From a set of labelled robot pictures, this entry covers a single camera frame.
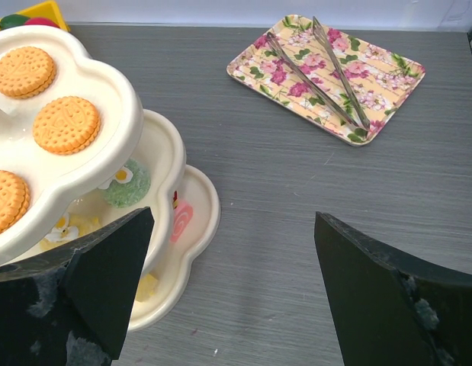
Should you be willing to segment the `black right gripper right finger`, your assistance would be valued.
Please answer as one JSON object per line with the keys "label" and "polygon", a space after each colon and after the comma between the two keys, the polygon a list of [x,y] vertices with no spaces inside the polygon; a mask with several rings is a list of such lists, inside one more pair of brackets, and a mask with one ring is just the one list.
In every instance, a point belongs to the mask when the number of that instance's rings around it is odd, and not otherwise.
{"label": "black right gripper right finger", "polygon": [[314,241],[346,365],[472,365],[472,274],[316,213]]}

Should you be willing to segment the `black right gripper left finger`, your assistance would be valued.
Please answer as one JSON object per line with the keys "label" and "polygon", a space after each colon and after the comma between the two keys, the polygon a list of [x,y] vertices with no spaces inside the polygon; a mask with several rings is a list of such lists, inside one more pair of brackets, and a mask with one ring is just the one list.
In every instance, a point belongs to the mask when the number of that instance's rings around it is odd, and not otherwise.
{"label": "black right gripper left finger", "polygon": [[0,267],[0,365],[120,357],[154,219],[148,207]]}

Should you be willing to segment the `orange biscuit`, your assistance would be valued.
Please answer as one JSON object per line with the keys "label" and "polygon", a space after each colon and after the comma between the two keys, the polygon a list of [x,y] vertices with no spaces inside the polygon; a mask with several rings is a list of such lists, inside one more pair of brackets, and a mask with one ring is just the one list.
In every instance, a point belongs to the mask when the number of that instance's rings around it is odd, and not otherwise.
{"label": "orange biscuit", "polygon": [[71,155],[88,147],[101,129],[98,109],[76,96],[57,98],[34,118],[35,143],[49,153]]}
{"label": "orange biscuit", "polygon": [[0,93],[16,99],[44,92],[56,78],[56,63],[38,47],[20,47],[0,59]]}
{"label": "orange biscuit", "polygon": [[0,234],[25,215],[30,202],[27,182],[13,172],[0,170]]}

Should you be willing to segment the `green dome cake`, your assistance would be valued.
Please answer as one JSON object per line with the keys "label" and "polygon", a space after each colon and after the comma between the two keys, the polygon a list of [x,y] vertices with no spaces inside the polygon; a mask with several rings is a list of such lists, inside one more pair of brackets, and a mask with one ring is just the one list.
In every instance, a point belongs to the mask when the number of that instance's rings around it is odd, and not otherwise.
{"label": "green dome cake", "polygon": [[149,170],[135,159],[129,159],[122,168],[98,188],[103,198],[116,208],[132,206],[141,201],[151,185]]}

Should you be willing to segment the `pink swiss roll cake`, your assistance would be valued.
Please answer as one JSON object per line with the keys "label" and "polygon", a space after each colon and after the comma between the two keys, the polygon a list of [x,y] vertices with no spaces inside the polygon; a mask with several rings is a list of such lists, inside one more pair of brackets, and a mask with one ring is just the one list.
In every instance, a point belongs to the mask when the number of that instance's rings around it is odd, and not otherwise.
{"label": "pink swiss roll cake", "polygon": [[170,242],[175,243],[179,237],[185,231],[187,225],[190,223],[193,217],[193,207],[185,200],[182,200],[178,196],[178,192],[175,191],[172,198],[172,208],[174,213],[172,234]]}

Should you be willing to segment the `cream three-tier cake stand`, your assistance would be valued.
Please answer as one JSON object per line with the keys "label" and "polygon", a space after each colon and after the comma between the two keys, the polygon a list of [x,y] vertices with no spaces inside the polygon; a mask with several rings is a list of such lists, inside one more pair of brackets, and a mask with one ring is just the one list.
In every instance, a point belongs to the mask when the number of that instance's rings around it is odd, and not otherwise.
{"label": "cream three-tier cake stand", "polygon": [[[39,241],[65,213],[97,217],[104,225],[125,215],[127,208],[109,205],[98,187],[135,159],[151,176],[150,189],[138,207],[149,207],[155,220],[143,274],[155,275],[159,282],[148,301],[133,305],[129,328],[146,328],[178,302],[192,262],[214,237],[220,220],[217,191],[203,172],[187,164],[185,145],[172,122],[144,109],[128,79],[92,59],[74,36],[46,26],[0,32],[0,59],[20,47],[49,53],[56,63],[56,78],[32,98],[0,93],[0,170],[21,176],[31,190],[27,213],[0,234],[0,266],[39,254]],[[66,96],[90,101],[100,113],[101,129],[86,149],[59,156],[34,142],[32,128],[42,107]],[[172,243],[175,191],[194,213]]]}

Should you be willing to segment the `metal serving tongs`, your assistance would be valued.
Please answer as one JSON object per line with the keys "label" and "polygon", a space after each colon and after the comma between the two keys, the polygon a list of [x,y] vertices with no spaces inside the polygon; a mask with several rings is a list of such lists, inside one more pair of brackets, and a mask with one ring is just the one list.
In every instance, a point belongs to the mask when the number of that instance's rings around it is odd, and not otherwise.
{"label": "metal serving tongs", "polygon": [[301,97],[305,93],[313,94],[312,104],[321,104],[333,111],[342,122],[368,130],[370,121],[360,105],[355,91],[347,80],[342,69],[334,69],[330,76],[325,72],[330,66],[339,61],[332,50],[331,40],[328,39],[324,26],[313,19],[310,28],[295,34],[288,39],[290,46],[296,50],[286,50],[284,40],[272,30],[263,35],[263,40],[300,81],[290,88],[290,94]]}

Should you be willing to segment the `floral serving tray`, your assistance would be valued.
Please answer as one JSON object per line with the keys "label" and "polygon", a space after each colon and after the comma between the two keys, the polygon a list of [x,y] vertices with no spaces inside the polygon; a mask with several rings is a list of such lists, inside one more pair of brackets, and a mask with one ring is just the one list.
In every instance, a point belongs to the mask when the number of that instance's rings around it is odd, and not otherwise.
{"label": "floral serving tray", "polygon": [[[355,114],[325,47],[313,35],[313,22],[298,14],[270,28],[292,62],[350,115]],[[232,60],[226,70],[236,81],[353,146],[370,143],[425,77],[418,62],[343,31],[323,26],[332,51],[370,122],[357,127],[325,105],[271,48],[265,34]]]}

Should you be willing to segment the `yellow swiss roll cake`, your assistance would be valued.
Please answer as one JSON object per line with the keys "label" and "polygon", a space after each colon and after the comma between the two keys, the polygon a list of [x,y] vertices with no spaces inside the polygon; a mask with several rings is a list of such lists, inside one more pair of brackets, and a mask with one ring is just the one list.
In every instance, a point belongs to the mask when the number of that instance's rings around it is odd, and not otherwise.
{"label": "yellow swiss roll cake", "polygon": [[157,279],[157,277],[150,273],[141,277],[136,290],[135,301],[148,301],[154,295],[158,282],[159,280]]}

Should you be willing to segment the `yellow dome cake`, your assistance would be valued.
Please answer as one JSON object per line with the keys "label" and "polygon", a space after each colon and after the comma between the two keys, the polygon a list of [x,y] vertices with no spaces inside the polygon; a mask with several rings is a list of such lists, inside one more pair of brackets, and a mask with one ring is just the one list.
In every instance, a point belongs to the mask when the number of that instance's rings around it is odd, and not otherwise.
{"label": "yellow dome cake", "polygon": [[88,235],[100,228],[101,223],[97,217],[65,213],[51,231],[39,241],[39,246],[41,250],[48,251]]}

